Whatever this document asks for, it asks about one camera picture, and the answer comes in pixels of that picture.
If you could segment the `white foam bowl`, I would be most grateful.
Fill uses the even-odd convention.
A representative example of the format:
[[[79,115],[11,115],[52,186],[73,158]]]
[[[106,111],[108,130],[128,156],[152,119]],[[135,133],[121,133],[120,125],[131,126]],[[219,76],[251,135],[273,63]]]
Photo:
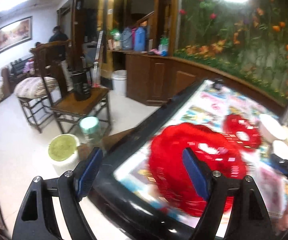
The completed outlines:
[[[269,143],[273,143],[275,140],[283,141],[286,139],[285,128],[268,114],[259,115],[259,130],[264,139]]]
[[[272,152],[281,159],[288,160],[288,145],[280,140],[272,143]]]

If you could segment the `black cylindrical container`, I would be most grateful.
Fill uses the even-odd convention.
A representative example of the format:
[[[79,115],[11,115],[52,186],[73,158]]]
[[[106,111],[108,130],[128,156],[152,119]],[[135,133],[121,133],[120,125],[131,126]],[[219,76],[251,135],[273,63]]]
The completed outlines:
[[[91,86],[88,82],[87,71],[74,71],[71,73],[73,94],[76,101],[84,101],[91,97]]]

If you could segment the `mint lid glass bottle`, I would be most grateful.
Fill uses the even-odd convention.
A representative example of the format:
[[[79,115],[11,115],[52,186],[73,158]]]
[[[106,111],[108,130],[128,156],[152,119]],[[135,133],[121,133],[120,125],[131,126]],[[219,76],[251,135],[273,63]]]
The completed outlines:
[[[79,127],[85,137],[86,143],[90,148],[102,148],[102,134],[100,122],[95,116],[87,116],[79,122]]]

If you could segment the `cushioned wooden stool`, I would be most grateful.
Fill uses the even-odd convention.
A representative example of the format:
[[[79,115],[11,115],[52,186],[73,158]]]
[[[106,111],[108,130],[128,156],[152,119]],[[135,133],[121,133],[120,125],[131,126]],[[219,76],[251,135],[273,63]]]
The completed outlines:
[[[50,102],[47,91],[57,88],[53,77],[27,77],[15,86],[14,94],[28,124],[42,133],[42,126],[51,118]]]

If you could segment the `white plastic bucket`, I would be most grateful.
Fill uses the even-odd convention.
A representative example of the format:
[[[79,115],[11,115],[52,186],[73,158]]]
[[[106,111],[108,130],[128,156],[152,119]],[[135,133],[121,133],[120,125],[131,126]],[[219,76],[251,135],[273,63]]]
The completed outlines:
[[[127,90],[127,71],[126,70],[116,70],[111,76],[113,83],[113,90],[116,94],[120,96],[126,96]]]

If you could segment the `colourful patterned tablecloth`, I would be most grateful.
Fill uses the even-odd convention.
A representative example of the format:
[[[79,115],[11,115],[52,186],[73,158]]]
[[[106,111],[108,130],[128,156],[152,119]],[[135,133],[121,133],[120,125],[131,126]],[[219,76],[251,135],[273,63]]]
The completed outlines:
[[[212,84],[206,80],[197,89],[175,97],[171,106],[160,108],[148,119],[141,133],[133,135],[119,148],[117,164],[111,174],[118,186],[114,204],[120,216],[130,223],[128,233],[133,237],[188,239],[201,217],[190,216],[171,205],[159,192],[150,172],[151,142],[163,129],[188,122],[225,134],[222,123],[229,114],[239,114],[258,128],[260,114],[268,114],[279,122],[278,117],[260,103],[225,86],[215,90]],[[283,142],[288,145],[288,127],[282,126],[286,130]],[[277,231],[278,221],[288,204],[288,179],[271,166],[272,143],[261,135],[261,145],[255,151],[243,151],[239,147],[238,150],[246,165],[246,175],[254,178],[273,229]]]

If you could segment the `flower mural glass panel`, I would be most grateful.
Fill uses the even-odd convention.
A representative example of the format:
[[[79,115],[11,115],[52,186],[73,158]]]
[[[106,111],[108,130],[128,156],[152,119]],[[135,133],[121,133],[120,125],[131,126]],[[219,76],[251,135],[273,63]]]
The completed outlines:
[[[178,0],[174,56],[288,101],[286,0]]]

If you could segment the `grey blue thermos flask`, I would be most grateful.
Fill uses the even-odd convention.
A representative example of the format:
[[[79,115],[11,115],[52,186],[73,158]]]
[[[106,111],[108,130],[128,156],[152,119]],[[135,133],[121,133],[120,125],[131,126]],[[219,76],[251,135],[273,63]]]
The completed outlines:
[[[121,44],[123,50],[132,50],[132,30],[129,27],[126,27],[121,35]]]

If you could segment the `framed wall painting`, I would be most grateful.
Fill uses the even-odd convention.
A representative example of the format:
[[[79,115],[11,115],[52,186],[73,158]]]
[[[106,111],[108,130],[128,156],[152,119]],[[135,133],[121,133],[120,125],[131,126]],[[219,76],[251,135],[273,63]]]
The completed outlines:
[[[30,40],[32,40],[32,16],[0,28],[0,54]]]

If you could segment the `green white bottle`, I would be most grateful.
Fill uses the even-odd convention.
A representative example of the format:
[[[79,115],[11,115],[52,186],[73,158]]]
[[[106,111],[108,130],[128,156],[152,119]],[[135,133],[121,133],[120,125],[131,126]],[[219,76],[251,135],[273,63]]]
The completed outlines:
[[[160,44],[158,47],[160,56],[167,56],[168,55],[168,44],[169,44],[169,39],[167,37],[161,37],[160,39]]]

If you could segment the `small dark jar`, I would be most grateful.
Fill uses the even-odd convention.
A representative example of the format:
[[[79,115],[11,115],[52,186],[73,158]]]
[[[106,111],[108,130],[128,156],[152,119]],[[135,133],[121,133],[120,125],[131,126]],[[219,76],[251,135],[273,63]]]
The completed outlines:
[[[213,89],[221,90],[223,87],[223,80],[221,78],[216,78],[212,84]]]

